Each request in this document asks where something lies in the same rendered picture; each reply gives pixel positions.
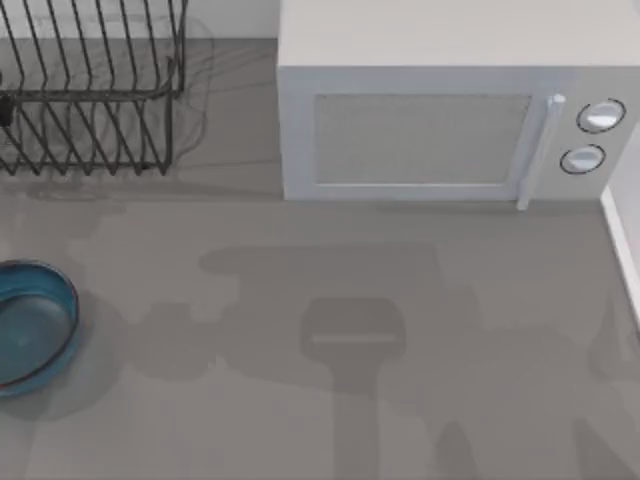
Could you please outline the small microwave knob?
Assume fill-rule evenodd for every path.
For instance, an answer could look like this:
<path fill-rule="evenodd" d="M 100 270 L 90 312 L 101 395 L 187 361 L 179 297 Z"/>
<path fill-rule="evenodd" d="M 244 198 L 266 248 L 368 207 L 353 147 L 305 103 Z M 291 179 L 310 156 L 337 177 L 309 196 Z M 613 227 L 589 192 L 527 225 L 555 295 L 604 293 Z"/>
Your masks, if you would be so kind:
<path fill-rule="evenodd" d="M 585 175 L 597 170 L 606 152 L 598 145 L 586 145 L 566 151 L 560 159 L 561 169 L 569 175 Z"/>

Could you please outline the pale microwave oven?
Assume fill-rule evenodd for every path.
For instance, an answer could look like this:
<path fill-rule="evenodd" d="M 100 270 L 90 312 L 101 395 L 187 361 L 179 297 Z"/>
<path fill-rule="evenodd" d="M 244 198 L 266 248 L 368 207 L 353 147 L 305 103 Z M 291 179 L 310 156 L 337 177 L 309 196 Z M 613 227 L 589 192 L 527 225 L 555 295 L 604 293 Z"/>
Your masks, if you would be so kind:
<path fill-rule="evenodd" d="M 591 201 L 640 121 L 640 0 L 281 0 L 282 66 L 529 68 L 567 98 L 531 203 Z M 581 131 L 582 108 L 607 99 L 625 118 Z M 565 173 L 563 154 L 590 144 L 604 163 Z"/>

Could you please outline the large microwave knob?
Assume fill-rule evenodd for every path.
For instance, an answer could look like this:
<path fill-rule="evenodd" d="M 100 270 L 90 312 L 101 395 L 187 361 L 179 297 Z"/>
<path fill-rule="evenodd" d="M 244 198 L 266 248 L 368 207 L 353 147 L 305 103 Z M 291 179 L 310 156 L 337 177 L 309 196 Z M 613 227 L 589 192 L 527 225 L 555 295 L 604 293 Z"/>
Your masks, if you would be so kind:
<path fill-rule="evenodd" d="M 599 134 L 614 129 L 625 116 L 626 107 L 622 102 L 607 99 L 584 106 L 577 116 L 577 125 L 583 132 Z"/>

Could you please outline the blue bowl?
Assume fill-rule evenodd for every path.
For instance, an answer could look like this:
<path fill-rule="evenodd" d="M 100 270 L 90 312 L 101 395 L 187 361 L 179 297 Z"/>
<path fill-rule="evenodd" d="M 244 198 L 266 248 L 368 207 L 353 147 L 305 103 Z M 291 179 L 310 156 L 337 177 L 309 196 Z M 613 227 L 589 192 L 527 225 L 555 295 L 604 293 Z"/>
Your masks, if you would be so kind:
<path fill-rule="evenodd" d="M 52 382 L 82 333 L 78 291 L 64 272 L 39 260 L 0 261 L 0 398 Z"/>

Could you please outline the microwave oven door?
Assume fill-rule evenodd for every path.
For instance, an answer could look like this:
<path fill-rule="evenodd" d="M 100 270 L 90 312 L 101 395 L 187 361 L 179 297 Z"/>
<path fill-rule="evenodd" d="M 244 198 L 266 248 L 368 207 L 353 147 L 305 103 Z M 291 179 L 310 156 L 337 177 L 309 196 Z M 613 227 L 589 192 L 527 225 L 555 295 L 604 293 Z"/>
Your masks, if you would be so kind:
<path fill-rule="evenodd" d="M 277 72 L 289 200 L 512 201 L 552 83 L 529 68 Z"/>

